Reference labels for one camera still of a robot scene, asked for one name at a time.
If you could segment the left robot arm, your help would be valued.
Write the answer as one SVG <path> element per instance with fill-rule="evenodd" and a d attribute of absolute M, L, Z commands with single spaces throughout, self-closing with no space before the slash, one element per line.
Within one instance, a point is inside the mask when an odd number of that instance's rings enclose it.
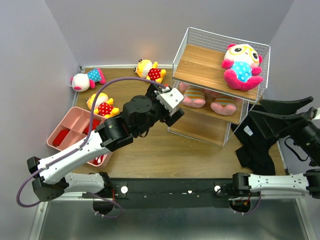
<path fill-rule="evenodd" d="M 96 157 L 113 153 L 138 137 L 145 137 L 156 122 L 172 126 L 184 112 L 179 104 L 184 96 L 177 88 L 151 84 L 145 95 L 137 95 L 123 105 L 122 112 L 106 119 L 86 138 L 47 158 L 27 160 L 33 174 L 33 192 L 41 202 L 64 193 L 87 192 L 104 198 L 113 186 L 106 173 L 77 174 L 72 171 Z"/>

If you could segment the yellow frog plush front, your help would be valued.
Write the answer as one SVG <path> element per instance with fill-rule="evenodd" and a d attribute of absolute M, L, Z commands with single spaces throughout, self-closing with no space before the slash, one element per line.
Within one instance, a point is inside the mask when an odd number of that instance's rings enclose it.
<path fill-rule="evenodd" d="M 93 108 L 93 112 L 96 115 L 100 115 L 106 119 L 114 117 L 120 113 L 120 109 L 114 107 L 114 99 L 109 98 L 106 93 L 100 93 L 97 97 L 95 105 L 93 105 L 96 93 L 88 97 L 85 102 L 90 110 Z"/>

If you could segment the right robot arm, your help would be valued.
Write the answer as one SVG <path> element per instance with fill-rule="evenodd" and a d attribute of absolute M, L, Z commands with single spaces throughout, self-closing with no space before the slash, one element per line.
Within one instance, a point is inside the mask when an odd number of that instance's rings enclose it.
<path fill-rule="evenodd" d="M 262 191 L 288 191 L 320 197 L 320 129 L 313 123 L 320 117 L 318 108 L 299 109 L 313 101 L 308 96 L 299 100 L 262 99 L 247 117 L 232 127 L 242 143 L 236 155 L 243 168 L 251 173 L 235 173 L 230 191 L 241 196 Z M 307 155 L 311 170 L 291 175 L 276 175 L 269 150 L 279 139 L 292 140 Z"/>

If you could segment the white panda plush with glasses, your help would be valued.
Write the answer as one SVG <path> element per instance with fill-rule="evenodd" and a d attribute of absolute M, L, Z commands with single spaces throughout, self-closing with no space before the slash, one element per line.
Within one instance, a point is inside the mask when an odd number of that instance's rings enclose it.
<path fill-rule="evenodd" d="M 249 44 L 230 44 L 221 63 L 223 78 L 234 90 L 252 90 L 264 80 L 260 76 L 262 62 L 262 56 Z"/>

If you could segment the pink frog plush striped shirt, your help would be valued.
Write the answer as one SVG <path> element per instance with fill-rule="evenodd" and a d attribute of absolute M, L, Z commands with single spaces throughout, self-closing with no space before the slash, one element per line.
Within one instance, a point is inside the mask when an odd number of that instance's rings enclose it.
<path fill-rule="evenodd" d="M 231 116 L 237 110 L 237 104 L 243 100 L 231 95 L 212 91 L 209 94 L 213 98 L 210 108 L 218 115 Z"/>

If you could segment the pink plush face down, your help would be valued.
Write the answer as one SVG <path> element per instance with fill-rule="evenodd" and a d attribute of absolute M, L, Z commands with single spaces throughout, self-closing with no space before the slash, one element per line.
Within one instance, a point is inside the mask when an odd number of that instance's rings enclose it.
<path fill-rule="evenodd" d="M 203 88 L 181 82 L 180 90 L 183 92 L 184 99 L 182 104 L 191 108 L 201 108 L 206 103 L 205 92 Z"/>

